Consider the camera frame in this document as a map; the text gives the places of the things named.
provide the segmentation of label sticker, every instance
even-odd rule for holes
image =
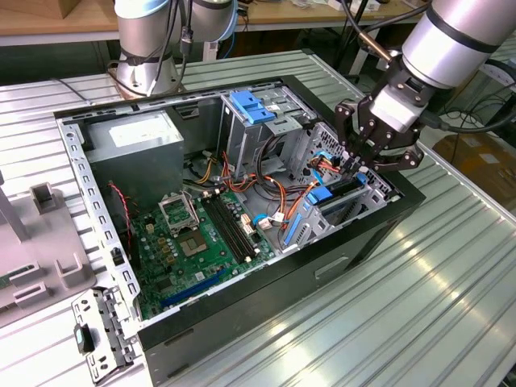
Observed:
[[[267,109],[268,111],[281,110],[281,108],[276,104],[266,106],[265,109]]]
[[[484,159],[484,161],[487,163],[487,164],[496,164],[496,163],[499,163],[500,161],[498,161],[498,159],[493,156],[491,153],[482,153],[481,155],[479,155],[480,157],[482,157]]]
[[[146,119],[137,123],[127,123],[112,127],[110,135],[117,148],[159,139],[171,135],[170,127],[161,117]]]
[[[202,272],[195,273],[195,278],[197,279],[197,281],[202,281],[202,280],[206,279],[206,277],[204,277],[204,274]]]
[[[482,143],[478,139],[475,139],[473,137],[464,137],[462,140],[471,148],[480,147],[482,145]]]

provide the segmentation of metal panel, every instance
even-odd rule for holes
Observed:
[[[288,73],[331,107],[360,96],[302,52],[192,64],[185,84],[198,89]],[[118,99],[104,75],[69,81],[97,101]],[[43,179],[63,189],[98,284],[109,284],[50,116],[56,107],[82,102],[50,81],[0,87],[0,101],[0,168],[10,194],[25,194]],[[368,262],[192,365],[170,385],[496,385],[516,361],[516,221],[426,152],[420,167],[404,174],[427,200]],[[0,330],[0,380],[90,385],[72,336],[70,302]],[[137,363],[107,385],[150,380]]]

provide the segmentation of green circuit board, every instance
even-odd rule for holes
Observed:
[[[234,218],[245,214],[232,192],[221,193],[220,198]],[[182,291],[191,291],[199,284],[203,286],[188,296],[191,297],[206,291],[208,281],[217,285],[275,256],[267,240],[258,231],[254,238],[248,237],[248,241],[259,252],[250,262],[239,264],[206,213],[201,199],[194,199],[193,204],[199,218],[198,227],[185,228],[178,235],[171,235],[158,205],[151,213],[131,220],[139,244],[140,268],[135,270],[135,275],[141,289],[138,301],[144,319],[161,313],[164,310],[162,302],[171,296],[177,297]],[[166,213],[170,222],[185,220],[189,216],[185,207],[177,206],[176,203],[167,208]],[[149,215],[154,222],[150,227],[152,232],[148,230]]]

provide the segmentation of chip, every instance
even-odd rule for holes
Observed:
[[[158,292],[161,292],[170,286],[172,286],[172,281],[170,281],[170,278],[165,278],[163,280],[159,280],[156,283],[156,288],[158,289]]]
[[[189,231],[177,237],[177,242],[186,256],[193,256],[204,252],[208,246],[199,230]]]

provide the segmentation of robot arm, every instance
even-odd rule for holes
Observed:
[[[358,131],[351,121],[355,109],[346,102],[335,108],[339,141],[349,155],[344,174],[361,166],[378,172],[416,168],[422,160],[416,142],[429,124],[423,116],[435,91],[460,85],[515,28],[514,0],[434,0],[400,56],[391,58],[361,32],[359,37],[389,62],[389,69],[358,104]],[[404,152],[396,156],[380,154],[400,148]]]
[[[122,49],[117,78],[138,95],[149,90],[159,94],[173,87],[178,76],[169,45],[185,40],[183,27],[189,24],[193,41],[211,42],[231,36],[237,21],[237,0],[116,0],[114,10]],[[167,36],[160,75],[155,79]]]

